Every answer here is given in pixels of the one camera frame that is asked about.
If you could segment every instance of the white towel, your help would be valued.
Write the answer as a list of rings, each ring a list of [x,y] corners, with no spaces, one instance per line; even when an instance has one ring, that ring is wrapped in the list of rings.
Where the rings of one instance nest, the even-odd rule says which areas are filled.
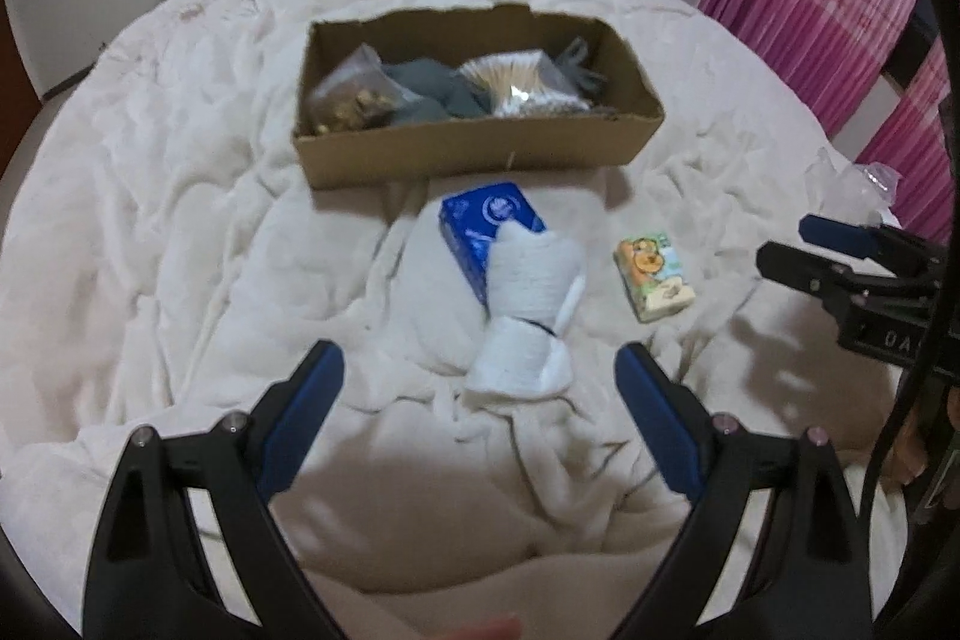
[[[573,383],[570,352],[541,327],[512,317],[495,317],[487,327],[467,389],[515,399],[547,399]]]
[[[500,226],[487,261],[491,318],[539,323],[563,336],[587,278],[584,249],[553,231],[534,234],[515,220]]]
[[[487,263],[490,323],[467,390],[513,399],[547,399],[573,383],[560,337],[584,292],[584,249],[552,231],[515,220],[500,226]]]

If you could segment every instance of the black cable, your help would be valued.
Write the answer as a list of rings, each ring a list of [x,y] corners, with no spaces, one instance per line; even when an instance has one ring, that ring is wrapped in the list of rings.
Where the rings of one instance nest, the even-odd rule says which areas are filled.
[[[931,0],[934,13],[940,27],[944,54],[947,57],[947,74],[952,86],[960,86],[960,0]],[[952,109],[954,134],[960,132],[960,102],[954,102]],[[859,523],[870,546],[870,517],[874,508],[874,495],[877,491],[877,482],[880,481],[880,470],[887,453],[893,448],[894,440],[904,427],[907,413],[917,403],[923,383],[928,379],[933,367],[940,357],[940,351],[949,335],[956,304],[960,299],[960,182],[954,180],[952,234],[950,234],[949,248],[947,249],[947,266],[944,268],[944,277],[941,290],[934,302],[928,328],[920,347],[916,360],[906,373],[901,383],[893,408],[887,417],[880,436],[877,437],[874,450],[870,454],[866,474],[863,480],[863,493],[860,495]]]

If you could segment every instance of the cardboard box on shelf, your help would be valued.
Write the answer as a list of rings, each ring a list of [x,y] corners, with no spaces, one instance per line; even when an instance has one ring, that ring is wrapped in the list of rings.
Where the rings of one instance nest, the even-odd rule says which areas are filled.
[[[314,136],[306,97],[360,44],[385,63],[436,58],[456,68],[493,52],[560,53],[587,40],[594,71],[608,79],[599,104],[615,112],[523,118],[450,119]],[[487,9],[404,9],[361,22],[314,23],[299,83],[294,145],[312,188],[371,185],[469,172],[585,169],[629,164],[664,121],[632,49],[601,20],[535,12],[519,4]]]

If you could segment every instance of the clear plastic bag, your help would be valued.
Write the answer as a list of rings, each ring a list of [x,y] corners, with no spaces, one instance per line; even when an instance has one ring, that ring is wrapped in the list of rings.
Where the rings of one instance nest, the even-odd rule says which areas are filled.
[[[882,213],[896,201],[901,175],[885,164],[851,164],[837,172],[826,148],[805,172],[811,208],[843,223],[882,223]]]
[[[387,77],[376,50],[362,44],[309,92],[306,112],[320,136],[386,124],[393,112],[420,99]]]
[[[586,112],[583,100],[569,80],[541,49],[498,52],[474,58],[460,73],[490,92],[493,116],[564,115]]]

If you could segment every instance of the white blanket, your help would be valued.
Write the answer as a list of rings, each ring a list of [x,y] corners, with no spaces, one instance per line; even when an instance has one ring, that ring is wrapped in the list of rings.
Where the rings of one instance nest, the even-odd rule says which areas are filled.
[[[498,1],[606,20],[667,119],[624,170],[512,176],[550,228],[587,248],[568,335],[576,381],[560,400],[475,408],[460,389],[484,313],[440,238],[438,203],[502,175],[311,194],[290,132],[310,20]],[[817,302],[754,268],[766,239],[797,240],[803,171],[825,144],[757,57],[676,0],[167,1],[64,106],[13,206],[0,254],[0,523],[78,626],[131,428],[206,428],[329,338],[346,351],[346,386],[272,510],[347,631],[402,640],[516,611],[528,638],[604,638],[688,509],[614,389],[622,343],[644,341],[707,408],[752,429],[826,426],[846,463],[891,404],[886,367],[841,351]],[[698,298],[642,326],[611,252],[656,229]],[[761,500],[709,614],[736,593]],[[197,509],[227,602],[248,615],[208,505]],[[904,547],[896,494],[878,497],[874,528],[881,603]]]

